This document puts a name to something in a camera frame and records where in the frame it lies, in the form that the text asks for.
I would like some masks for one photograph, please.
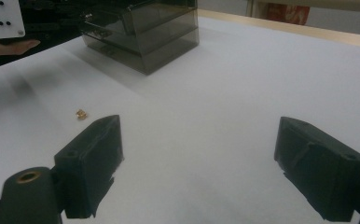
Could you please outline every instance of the white panel with holes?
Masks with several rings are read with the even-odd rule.
[[[0,39],[25,36],[18,0],[0,0]]]

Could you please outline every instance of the white paper surface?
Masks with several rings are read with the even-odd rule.
[[[0,191],[119,114],[114,186],[64,223],[325,223],[273,160],[276,134],[293,117],[360,152],[360,48],[205,18],[200,37],[148,77],[81,39],[0,67]]]

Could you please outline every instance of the finger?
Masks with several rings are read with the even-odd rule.
[[[34,48],[40,44],[38,40],[26,40],[10,45],[0,44],[0,55],[21,55],[28,49]]]
[[[38,40],[27,40],[2,46],[0,55],[21,55],[40,44]]]

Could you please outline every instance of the small tan object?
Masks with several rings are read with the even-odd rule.
[[[76,115],[77,115],[77,118],[80,119],[80,120],[83,120],[83,119],[86,119],[87,118],[87,113],[82,110],[82,109],[79,109],[77,112],[76,112]]]

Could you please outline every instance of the wall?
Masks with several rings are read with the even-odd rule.
[[[198,0],[199,8],[244,16],[246,0]],[[319,27],[348,33],[360,34],[360,12],[311,8],[306,23]]]

